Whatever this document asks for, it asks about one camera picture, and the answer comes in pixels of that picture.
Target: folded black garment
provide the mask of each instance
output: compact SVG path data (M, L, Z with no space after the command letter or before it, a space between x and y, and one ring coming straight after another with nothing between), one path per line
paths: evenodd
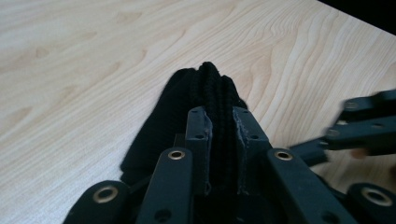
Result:
M213 123L209 182L212 194L236 192L233 106L247 108L233 81L213 63L176 71L121 164L121 180L133 185L151 175L160 154L186 132L189 110L203 105Z

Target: black cloth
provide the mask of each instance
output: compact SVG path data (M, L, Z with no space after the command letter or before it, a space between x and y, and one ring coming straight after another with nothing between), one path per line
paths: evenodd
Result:
M154 171L160 154L186 132L189 110L203 105L213 123L209 181L213 194L236 190L233 106L247 108L233 81L213 63L176 71L121 164L124 183L133 185Z

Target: dark background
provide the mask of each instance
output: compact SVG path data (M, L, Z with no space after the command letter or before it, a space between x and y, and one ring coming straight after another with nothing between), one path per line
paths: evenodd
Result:
M319 0L396 35L396 0Z

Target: wood grain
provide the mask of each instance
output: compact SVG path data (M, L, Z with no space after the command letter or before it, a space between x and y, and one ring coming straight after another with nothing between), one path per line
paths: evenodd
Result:
M0 222L62 223L86 188L119 179L167 79L205 61L277 147L396 88L396 37L313 0L2 1ZM396 192L394 155L330 156L314 170L332 186Z

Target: wooden table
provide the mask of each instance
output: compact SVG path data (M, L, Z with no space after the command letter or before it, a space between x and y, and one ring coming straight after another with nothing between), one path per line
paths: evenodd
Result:
M62 223L86 188L119 179L167 79L205 61L277 147L396 88L396 37L313 0L2 1L0 223ZM396 191L395 156L330 157L314 170L334 187Z

